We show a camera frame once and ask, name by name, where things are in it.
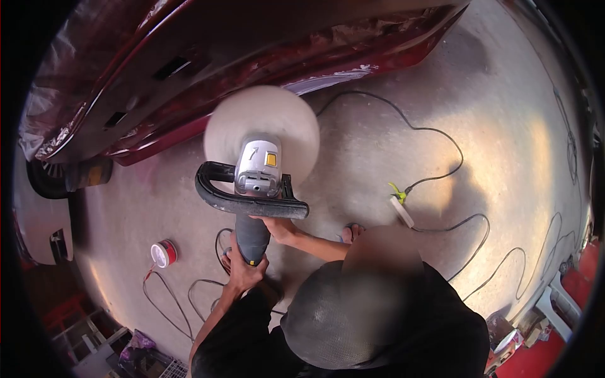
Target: hand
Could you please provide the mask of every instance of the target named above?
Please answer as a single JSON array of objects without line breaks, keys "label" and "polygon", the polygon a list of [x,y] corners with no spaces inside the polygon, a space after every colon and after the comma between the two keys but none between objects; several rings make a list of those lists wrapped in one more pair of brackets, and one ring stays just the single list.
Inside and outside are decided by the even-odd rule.
[{"label": "hand", "polygon": [[263,259],[257,266],[246,264],[244,258],[241,256],[240,248],[237,246],[235,232],[232,232],[231,249],[227,251],[226,257],[223,256],[223,264],[230,271],[229,282],[225,287],[243,293],[256,286],[263,279],[269,266],[269,260],[267,260],[266,255],[263,255]]},{"label": "hand", "polygon": [[280,244],[290,245],[294,235],[301,233],[298,227],[294,226],[292,220],[288,218],[257,217],[255,215],[250,215],[250,217],[263,220],[275,241]]}]

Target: white foam pad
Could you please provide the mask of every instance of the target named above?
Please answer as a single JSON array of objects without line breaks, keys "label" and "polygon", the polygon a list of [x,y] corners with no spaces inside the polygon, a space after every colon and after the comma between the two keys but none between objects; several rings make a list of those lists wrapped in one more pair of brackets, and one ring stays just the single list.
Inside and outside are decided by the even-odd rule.
[{"label": "white foam pad", "polygon": [[[296,94],[277,86],[253,86],[221,102],[204,134],[206,159],[237,164],[241,144],[251,132],[280,139],[281,172],[292,176],[294,188],[311,173],[319,154],[319,126],[311,107]],[[233,192],[233,184],[228,189]]]}]

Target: black shirt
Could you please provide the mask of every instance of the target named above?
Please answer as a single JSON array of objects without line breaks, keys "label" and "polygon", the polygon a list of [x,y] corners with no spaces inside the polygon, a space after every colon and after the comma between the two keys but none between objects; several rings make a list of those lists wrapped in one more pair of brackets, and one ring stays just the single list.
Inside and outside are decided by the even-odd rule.
[{"label": "black shirt", "polygon": [[378,358],[384,366],[324,370],[310,366],[287,346],[281,327],[269,334],[270,313],[252,289],[223,316],[195,353],[198,377],[482,377],[489,354],[485,320],[452,286],[424,263],[422,297],[406,317],[399,339]]}]

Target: yellow label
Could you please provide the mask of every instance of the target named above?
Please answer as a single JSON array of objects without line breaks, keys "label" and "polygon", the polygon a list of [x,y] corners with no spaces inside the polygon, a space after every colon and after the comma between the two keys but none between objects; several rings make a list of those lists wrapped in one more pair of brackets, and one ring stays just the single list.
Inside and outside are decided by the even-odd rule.
[{"label": "yellow label", "polygon": [[277,156],[275,154],[267,154],[267,165],[276,166],[277,165]]},{"label": "yellow label", "polygon": [[101,182],[101,174],[103,173],[103,168],[99,166],[92,167],[90,171],[88,171],[88,186],[99,185]]}]

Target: black cable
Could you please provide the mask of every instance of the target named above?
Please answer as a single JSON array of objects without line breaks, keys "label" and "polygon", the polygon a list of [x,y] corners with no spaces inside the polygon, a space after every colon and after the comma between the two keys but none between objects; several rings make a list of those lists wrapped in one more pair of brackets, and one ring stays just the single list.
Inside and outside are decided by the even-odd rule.
[{"label": "black cable", "polygon": [[479,243],[479,245],[477,246],[477,249],[475,249],[475,252],[471,256],[471,258],[468,259],[467,262],[462,266],[462,268],[458,269],[458,271],[456,273],[454,273],[454,275],[452,277],[448,278],[448,282],[453,280],[457,275],[459,275],[464,270],[464,268],[467,267],[468,264],[471,263],[471,261],[475,258],[475,256],[477,256],[477,254],[479,253],[479,250],[483,247],[483,245],[487,241],[488,236],[489,236],[489,230],[491,228],[488,217],[485,214],[481,214],[481,213],[473,214],[470,217],[468,217],[467,219],[463,220],[462,222],[456,224],[455,226],[449,227],[447,229],[419,229],[417,227],[412,227],[412,229],[417,232],[447,232],[447,231],[452,231],[452,230],[457,229],[458,227],[462,226],[469,220],[476,218],[476,217],[481,217],[481,218],[485,219],[485,221],[487,222],[488,228],[485,230],[485,235],[483,236],[483,239],[481,239],[481,243]]},{"label": "black cable", "polygon": [[404,120],[405,124],[408,125],[408,127],[412,130],[415,131],[434,131],[434,132],[438,132],[439,134],[443,135],[444,137],[446,137],[447,139],[450,140],[450,142],[452,142],[452,144],[456,147],[456,149],[458,150],[458,153],[460,153],[460,164],[458,164],[458,166],[456,168],[454,168],[451,172],[446,173],[445,175],[441,175],[441,176],[436,176],[436,177],[428,177],[428,178],[423,178],[422,180],[418,180],[415,183],[413,183],[412,185],[410,185],[409,187],[405,188],[404,192],[405,194],[409,194],[411,192],[412,189],[414,189],[414,187],[420,183],[423,183],[425,181],[431,181],[431,180],[439,180],[441,178],[445,178],[447,176],[453,175],[456,171],[458,171],[458,169],[460,169],[460,167],[462,167],[462,163],[464,163],[464,154],[462,153],[462,150],[460,148],[460,146],[458,145],[458,143],[456,143],[456,141],[450,137],[445,131],[441,131],[439,129],[434,129],[434,128],[425,128],[425,127],[415,127],[412,126],[412,124],[410,123],[410,121],[408,121],[407,117],[405,116],[404,112],[401,111],[401,109],[399,109],[399,107],[397,107],[397,105],[393,104],[392,102],[390,102],[389,100],[385,99],[384,97],[378,96],[376,94],[373,93],[369,93],[369,92],[364,92],[364,91],[342,91],[340,93],[338,93],[337,95],[335,95],[334,97],[332,97],[316,114],[315,116],[319,117],[327,108],[328,106],[330,106],[338,97],[341,97],[345,94],[363,94],[365,96],[370,96],[375,98],[376,100],[380,100],[384,103],[386,103],[387,105],[389,105],[390,107],[392,107],[401,117],[401,119]]},{"label": "black cable", "polygon": [[217,237],[214,239],[214,252],[217,255],[217,260],[218,263],[221,264],[221,268],[223,268],[223,270],[225,271],[225,273],[227,273],[227,275],[229,276],[229,272],[227,271],[227,268],[225,268],[225,266],[223,265],[223,261],[221,260],[221,257],[218,255],[218,239],[221,236],[221,234],[225,231],[229,231],[230,233],[233,232],[232,229],[225,227],[224,229],[220,229],[217,233]]},{"label": "black cable", "polygon": [[143,293],[145,294],[145,296],[147,297],[147,300],[153,305],[153,307],[155,307],[156,310],[158,310],[158,312],[160,314],[162,314],[162,316],[168,321],[170,322],[170,324],[172,324],[172,326],[174,326],[174,328],[178,329],[178,331],[182,334],[184,334],[185,336],[187,336],[189,338],[189,340],[191,340],[191,342],[194,341],[194,337],[193,337],[193,332],[191,331],[191,324],[189,324],[189,320],[187,319],[187,316],[185,316],[185,312],[183,311],[183,308],[181,307],[181,304],[178,302],[178,299],[176,297],[176,295],[174,295],[174,292],[172,292],[172,290],[170,289],[170,287],[168,287],[168,284],[166,283],[166,281],[164,280],[164,277],[162,277],[161,274],[159,274],[158,272],[154,272],[154,271],[150,271],[149,272],[149,276],[147,278],[149,278],[151,276],[151,274],[155,274],[157,275],[160,280],[162,280],[162,283],[164,284],[164,287],[166,287],[166,290],[168,290],[168,292],[170,293],[170,295],[172,296],[172,298],[174,299],[174,302],[177,304],[178,309],[181,311],[181,314],[183,315],[183,319],[185,319],[185,323],[187,323],[187,328],[189,329],[189,334],[185,333],[185,331],[183,331],[181,328],[178,327],[178,325],[176,325],[172,320],[170,320],[170,318],[168,318],[166,316],[166,314],[164,314],[158,306],[156,306],[156,304],[151,300],[151,298],[149,297],[149,294],[147,294],[147,278],[143,280]]},{"label": "black cable", "polygon": [[[558,90],[553,86],[553,93],[555,95],[555,98],[557,100],[557,105],[559,107],[559,111],[561,112],[561,116],[563,118],[565,127],[567,129],[567,164],[569,167],[569,173],[571,175],[571,180],[572,180],[572,184],[574,186],[576,186],[576,183],[578,181],[578,171],[577,171],[577,147],[576,147],[576,142],[575,142],[575,137],[574,137],[574,133],[571,131],[571,127],[569,125],[569,120],[567,119],[567,113],[565,111],[565,108],[563,106],[563,101],[561,100],[561,97],[559,96]],[[401,111],[401,109],[399,109],[399,107],[397,105],[395,105],[393,102],[375,95],[373,93],[369,93],[369,92],[365,92],[365,91],[343,91],[340,93],[337,93],[335,96],[333,96],[317,113],[316,116],[319,117],[338,97],[341,97],[345,94],[361,94],[361,95],[365,95],[365,96],[370,96],[374,99],[380,100],[384,103],[386,103],[387,105],[391,106],[398,114],[399,116],[402,118],[402,120],[405,122],[405,124],[411,128],[412,130],[427,130],[427,131],[434,131],[434,132],[438,132],[439,134],[442,134],[443,136],[445,136],[447,139],[449,139],[452,144],[456,147],[456,149],[458,150],[458,152],[460,153],[460,164],[458,164],[458,166],[452,170],[451,172],[442,175],[442,176],[438,176],[438,177],[429,177],[429,178],[424,178],[423,180],[418,180],[415,183],[413,183],[412,185],[410,185],[409,187],[406,188],[405,193],[409,194],[411,192],[411,190],[418,184],[423,183],[425,181],[430,181],[430,180],[438,180],[441,178],[445,178],[447,176],[452,175],[453,173],[455,173],[456,171],[458,171],[458,169],[460,169],[460,167],[462,167],[462,164],[464,163],[464,154],[462,153],[462,150],[460,149],[460,146],[458,145],[458,143],[456,143],[456,141],[449,135],[447,134],[445,131],[441,131],[439,129],[434,129],[434,128],[423,128],[423,127],[415,127],[412,126],[412,124],[408,121],[407,117],[405,116],[405,114]],[[546,231],[546,235],[544,236],[544,241],[542,242],[542,248],[540,249],[540,254],[538,255],[538,260],[536,262],[536,265],[534,266],[534,270],[532,271],[532,275],[529,278],[529,281],[526,285],[526,287],[523,289],[523,291],[521,293],[519,293],[519,290],[521,289],[521,284],[523,282],[523,277],[525,276],[525,268],[527,266],[527,254],[525,252],[525,250],[521,247],[515,247],[513,249],[511,249],[505,256],[504,258],[500,261],[500,263],[498,264],[498,266],[496,267],[496,269],[493,271],[493,273],[489,276],[488,279],[486,279],[482,284],[480,284],[475,290],[473,290],[470,294],[468,294],[463,301],[466,301],[471,295],[473,295],[474,293],[476,293],[477,291],[479,291],[481,288],[483,288],[485,285],[487,285],[490,280],[495,276],[495,274],[498,272],[498,270],[500,269],[500,267],[502,266],[502,264],[508,259],[509,256],[512,255],[513,252],[515,251],[520,251],[523,254],[523,271],[521,273],[521,277],[519,279],[519,284],[517,285],[517,290],[515,291],[515,298],[517,300],[519,300],[524,294],[525,291],[528,289],[532,279],[534,278],[536,269],[538,267],[538,265],[540,264],[540,258],[542,256],[542,253],[544,252],[544,246],[546,245],[546,239],[548,238],[548,235],[550,234],[551,231],[551,227],[552,224],[554,222],[554,220],[556,219],[556,217],[559,217],[559,219],[561,220],[561,223],[559,225],[559,230],[557,232],[557,241],[555,242],[553,248],[549,251],[548,253],[548,257],[546,258],[546,262],[550,261],[547,264],[544,264],[546,266],[546,268],[543,270],[542,275],[540,276],[540,279],[542,280],[544,278],[544,274],[548,271],[548,268],[550,267],[550,264],[552,263],[552,258],[554,258],[555,252],[557,250],[557,246],[559,244],[559,242],[565,238],[567,238],[569,235],[574,234],[574,247],[577,246],[577,242],[579,241],[580,237],[580,228],[581,228],[581,204],[582,204],[582,199],[581,199],[581,192],[580,192],[580,186],[578,186],[578,194],[580,197],[580,223],[578,225],[578,233],[576,234],[575,231],[570,231],[569,233],[561,236],[561,229],[563,227],[563,217],[561,216],[560,212],[555,213],[555,215],[553,215],[553,217],[551,218],[551,222],[550,225],[548,226],[548,230]],[[485,244],[485,242],[487,241],[487,238],[489,236],[489,231],[490,231],[490,223],[489,223],[489,219],[485,214],[482,213],[477,213],[474,215],[471,215],[470,217],[466,218],[465,220],[461,221],[460,223],[446,228],[446,229],[421,229],[418,227],[412,227],[411,229],[413,229],[414,231],[417,232],[447,232],[447,231],[452,231],[460,226],[462,226],[463,224],[465,224],[466,222],[470,221],[471,219],[475,218],[475,217],[481,217],[483,218],[486,222],[487,222],[487,229],[485,231],[485,234],[483,236],[483,239],[481,240],[481,242],[479,243],[479,245],[477,246],[477,248],[475,249],[475,252],[473,253],[473,255],[470,257],[470,259],[467,260],[466,263],[464,263],[464,265],[458,269],[458,271],[456,273],[453,274],[452,277],[450,277],[448,279],[448,282],[450,282],[452,279],[454,279],[457,275],[459,275],[467,266],[468,264],[471,263],[471,261],[475,258],[475,256],[477,256],[478,252],[481,250],[481,248],[483,247],[483,245]]]},{"label": "black cable", "polygon": [[[561,97],[559,96],[558,90],[553,87],[553,93],[554,96],[557,100],[557,105],[559,107],[559,111],[561,112],[561,116],[563,118],[565,127],[567,129],[567,164],[568,164],[568,168],[569,168],[569,173],[571,176],[571,180],[572,180],[572,184],[574,186],[576,186],[577,182],[578,182],[578,171],[577,171],[577,146],[576,146],[576,142],[575,142],[575,137],[574,137],[574,133],[571,131],[571,127],[569,125],[569,120],[567,119],[567,113],[565,111],[565,108],[563,106],[563,101],[561,100]],[[424,178],[422,180],[418,180],[416,182],[414,182],[412,185],[408,186],[405,189],[405,193],[409,194],[412,189],[414,189],[414,187],[420,183],[423,183],[425,181],[431,181],[431,180],[439,180],[441,178],[445,178],[447,176],[453,175],[456,171],[458,171],[460,169],[460,167],[462,167],[462,164],[464,163],[464,154],[460,148],[460,146],[458,145],[458,143],[456,143],[456,141],[449,135],[447,134],[445,131],[441,131],[439,129],[435,129],[435,128],[426,128],[426,127],[415,127],[412,126],[412,124],[408,121],[408,119],[406,118],[406,116],[403,114],[403,112],[401,111],[401,109],[399,109],[399,107],[397,107],[393,102],[375,95],[373,93],[369,93],[369,92],[364,92],[364,91],[343,91],[338,93],[337,95],[333,96],[317,113],[316,116],[319,117],[338,97],[341,97],[345,94],[361,94],[361,95],[365,95],[365,96],[370,96],[374,99],[380,100],[384,103],[386,103],[387,105],[391,106],[402,118],[402,120],[405,122],[405,124],[411,128],[412,130],[415,131],[420,131],[420,130],[424,130],[424,131],[434,131],[434,132],[438,132],[439,134],[445,136],[449,141],[451,141],[451,143],[456,147],[456,149],[458,150],[458,152],[460,153],[460,163],[458,164],[458,166],[456,168],[454,168],[452,171],[450,171],[449,173],[445,174],[445,175],[441,175],[441,176],[436,176],[436,177],[428,177],[428,178]],[[548,268],[550,268],[550,264],[552,263],[552,259],[554,258],[554,255],[556,253],[557,250],[557,246],[559,244],[560,241],[562,241],[563,239],[567,238],[569,235],[573,234],[574,235],[574,247],[577,246],[577,242],[580,240],[580,228],[581,228],[581,205],[582,205],[582,200],[581,200],[581,191],[580,191],[580,187],[578,186],[578,194],[580,197],[580,224],[578,225],[578,233],[576,233],[575,231],[570,231],[569,233],[561,236],[561,230],[563,228],[563,217],[561,216],[560,212],[556,212],[555,215],[553,215],[553,217],[551,218],[551,222],[548,226],[548,230],[546,231],[546,235],[544,236],[544,241],[542,242],[542,248],[540,249],[540,254],[538,255],[538,259],[536,262],[536,265],[534,266],[534,269],[532,271],[532,275],[529,278],[529,281],[527,283],[527,285],[525,286],[525,288],[523,289],[523,291],[521,293],[519,293],[519,290],[521,289],[521,284],[523,282],[523,277],[525,276],[525,268],[527,266],[527,254],[525,252],[525,250],[521,247],[515,247],[513,249],[511,249],[505,256],[504,258],[500,261],[500,263],[498,264],[498,266],[496,267],[496,269],[492,272],[492,274],[488,277],[488,279],[486,279],[483,283],[481,283],[476,289],[474,289],[470,294],[468,294],[463,301],[466,301],[471,295],[473,295],[474,293],[478,292],[479,290],[481,290],[482,288],[484,288],[485,285],[487,285],[490,280],[492,280],[492,278],[495,276],[495,274],[498,272],[498,270],[500,269],[500,267],[502,266],[502,264],[508,259],[509,256],[511,256],[515,251],[519,251],[523,254],[523,271],[521,273],[521,277],[519,279],[519,284],[517,285],[517,290],[515,291],[515,298],[516,300],[519,300],[524,294],[525,291],[527,291],[531,281],[534,278],[536,269],[538,268],[538,265],[540,264],[540,258],[542,256],[542,253],[544,252],[544,247],[546,245],[546,240],[548,238],[548,235],[550,234],[551,231],[551,227],[552,224],[554,222],[554,220],[556,219],[556,217],[559,217],[560,219],[560,224],[559,224],[559,228],[558,228],[558,232],[557,232],[557,241],[555,242],[554,246],[552,247],[552,249],[549,251],[548,253],[548,257],[546,258],[546,262],[544,264],[544,266],[546,267],[543,271],[542,274],[540,276],[540,279],[542,280],[544,278],[544,275],[546,274],[546,272],[548,271]],[[448,279],[448,282],[450,282],[452,279],[454,279],[456,276],[458,276],[467,266],[468,264],[471,263],[471,261],[475,258],[475,256],[477,256],[478,252],[481,250],[481,248],[483,247],[483,245],[485,244],[485,242],[487,241],[487,238],[489,236],[489,231],[491,229],[491,225],[489,223],[489,218],[482,213],[477,213],[474,215],[471,215],[470,217],[464,219],[463,221],[457,223],[454,226],[448,227],[446,229],[421,229],[418,227],[412,227],[412,229],[414,231],[417,232],[423,232],[423,233],[429,233],[429,232],[447,232],[447,231],[452,231],[455,230],[456,228],[464,225],[465,223],[467,223],[468,221],[470,221],[473,218],[476,217],[481,217],[483,218],[486,222],[487,222],[487,229],[485,231],[485,234],[483,236],[483,239],[481,240],[481,242],[479,243],[479,245],[477,246],[477,248],[475,249],[475,252],[473,253],[473,255],[470,257],[470,259],[467,260],[466,263],[464,263],[464,265],[458,269],[458,271],[456,273],[453,274],[452,277],[450,277]],[[217,260],[219,262],[219,264],[221,265],[221,267],[223,268],[223,270],[225,271],[225,273],[227,273],[227,275],[229,275],[229,271],[227,270],[227,268],[223,265],[223,262],[220,258],[220,255],[218,254],[218,239],[220,237],[220,235],[225,232],[225,231],[230,231],[232,232],[232,229],[229,228],[224,228],[221,229],[220,231],[218,231],[216,239],[214,240],[214,251],[217,257]],[[172,298],[174,299],[175,303],[178,306],[178,309],[180,310],[181,314],[183,315],[183,319],[185,320],[187,327],[189,329],[189,334],[187,334],[185,331],[183,331],[181,328],[179,328],[173,321],[170,320],[170,318],[168,318],[164,312],[162,312],[158,306],[156,306],[155,303],[153,303],[153,301],[151,300],[151,298],[149,297],[149,294],[147,293],[147,288],[146,288],[146,279],[143,280],[143,292],[145,294],[145,296],[147,297],[147,300],[155,307],[156,310],[159,311],[160,314],[162,314],[162,316],[170,323],[172,324],[172,326],[174,326],[174,328],[176,328],[180,333],[184,334],[185,336],[187,336],[191,342],[194,342],[194,337],[191,331],[191,325],[189,324],[189,320],[187,319],[187,317],[185,316],[185,312],[183,311],[180,303],[178,302],[178,299],[176,297],[176,295],[174,294],[174,292],[168,287],[166,281],[164,280],[164,278],[161,276],[160,273],[158,272],[153,272],[151,271],[149,274],[155,274],[157,275],[160,280],[162,281],[162,283],[164,284],[164,286],[166,287],[166,289],[168,290],[168,292],[170,293],[170,295],[172,296]],[[189,286],[189,290],[187,292],[187,299],[189,300],[189,303],[191,304],[191,307],[193,307],[193,309],[195,310],[195,313],[200,317],[200,319],[202,320],[202,322],[206,322],[206,319],[202,316],[202,314],[199,312],[199,310],[197,309],[197,307],[195,306],[195,304],[193,303],[193,300],[191,298],[191,291],[193,290],[193,288],[195,287],[195,285],[198,282],[206,282],[206,283],[210,283],[210,284],[214,284],[214,285],[219,285],[219,286],[224,286],[224,284],[217,282],[217,281],[213,281],[211,279],[197,279],[195,280],[191,286]],[[211,311],[214,309],[214,305],[217,303],[218,299],[216,299],[212,305],[211,305]],[[280,311],[276,311],[276,310],[271,310],[274,313],[278,313],[281,315],[284,315],[285,313],[280,312]]]},{"label": "black cable", "polygon": [[[223,270],[225,271],[225,273],[227,273],[227,275],[230,275],[230,274],[229,274],[229,271],[227,270],[227,268],[225,268],[225,266],[223,265],[223,262],[222,262],[222,260],[221,260],[221,258],[220,258],[220,255],[218,254],[218,239],[219,239],[219,237],[221,236],[221,234],[222,234],[223,232],[225,232],[225,231],[233,232],[233,230],[232,230],[232,229],[229,229],[229,228],[224,228],[224,229],[221,229],[221,230],[219,230],[219,231],[217,232],[217,236],[216,236],[216,238],[214,239],[214,252],[215,252],[215,254],[216,254],[216,256],[217,256],[218,263],[219,263],[219,264],[221,264],[221,267],[223,268]],[[170,293],[170,295],[171,295],[171,296],[172,296],[172,298],[174,299],[174,302],[177,304],[177,307],[178,307],[179,311],[181,311],[181,314],[183,315],[183,319],[185,320],[185,323],[187,324],[187,328],[189,329],[189,334],[187,334],[187,333],[186,333],[185,331],[183,331],[183,330],[182,330],[182,329],[181,329],[181,328],[180,328],[178,325],[176,325],[176,324],[175,324],[175,323],[174,323],[172,320],[170,320],[170,318],[168,318],[168,317],[167,317],[167,315],[166,315],[166,314],[164,314],[164,312],[162,312],[162,311],[160,310],[160,308],[159,308],[159,307],[158,307],[158,306],[157,306],[157,305],[154,303],[154,301],[152,301],[152,300],[151,300],[151,298],[149,297],[149,294],[147,293],[147,286],[146,286],[146,283],[147,283],[147,280],[149,279],[149,277],[150,277],[152,274],[153,274],[153,275],[156,275],[156,276],[158,276],[158,277],[160,278],[160,280],[162,281],[162,284],[164,284],[164,287],[166,288],[166,290],[168,290],[168,293]],[[187,290],[187,299],[189,300],[189,304],[191,304],[191,307],[193,307],[193,309],[194,309],[195,313],[197,314],[197,316],[199,316],[199,317],[200,317],[201,321],[202,321],[203,323],[205,323],[205,322],[206,322],[206,318],[204,318],[204,316],[203,316],[203,315],[200,313],[200,311],[198,310],[198,308],[197,308],[197,307],[195,306],[195,304],[193,303],[193,299],[191,298],[191,291],[193,290],[193,288],[195,287],[195,285],[196,285],[198,282],[206,282],[206,283],[208,283],[208,284],[214,284],[214,285],[217,285],[217,286],[220,286],[220,287],[225,286],[225,284],[222,284],[222,283],[220,283],[220,282],[218,282],[218,281],[214,281],[214,280],[212,280],[212,279],[205,279],[205,278],[204,278],[204,279],[196,279],[196,280],[195,280],[195,281],[194,281],[194,282],[191,284],[191,286],[189,286],[189,290]],[[155,271],[153,271],[153,270],[150,270],[150,271],[149,271],[148,276],[147,276],[147,277],[146,277],[146,278],[143,280],[143,293],[144,293],[144,294],[145,294],[145,296],[147,297],[147,300],[149,301],[149,303],[151,303],[151,304],[153,305],[153,307],[155,307],[155,309],[156,309],[156,310],[157,310],[157,311],[158,311],[158,312],[159,312],[159,313],[160,313],[160,314],[161,314],[161,315],[162,315],[162,316],[163,316],[163,317],[164,317],[164,318],[165,318],[165,319],[166,319],[166,320],[167,320],[167,321],[168,321],[170,324],[172,324],[172,326],[173,326],[174,328],[176,328],[176,329],[177,329],[177,330],[178,330],[180,333],[182,333],[182,334],[184,334],[185,336],[187,336],[187,337],[189,338],[189,340],[191,340],[191,342],[192,342],[192,343],[195,341],[195,338],[193,337],[193,332],[191,331],[191,324],[189,323],[189,319],[187,319],[187,316],[185,315],[185,312],[183,311],[183,308],[181,307],[181,304],[179,303],[179,301],[178,301],[178,299],[177,299],[176,295],[175,295],[175,294],[174,294],[174,292],[173,292],[173,291],[170,289],[170,287],[169,287],[169,286],[168,286],[168,284],[166,283],[166,280],[164,280],[164,277],[163,277],[163,276],[162,276],[160,273],[155,272]],[[219,300],[219,299],[220,299],[220,298],[215,299],[215,300],[214,300],[214,302],[212,303],[212,305],[210,306],[210,311],[211,311],[211,312],[214,310],[214,306],[217,304],[217,302],[218,302],[218,300]],[[283,313],[283,312],[281,312],[281,311],[277,311],[277,310],[271,310],[271,312],[272,312],[272,313],[276,313],[276,314],[280,314],[280,315],[285,315],[285,314],[286,314],[286,313]]]}]

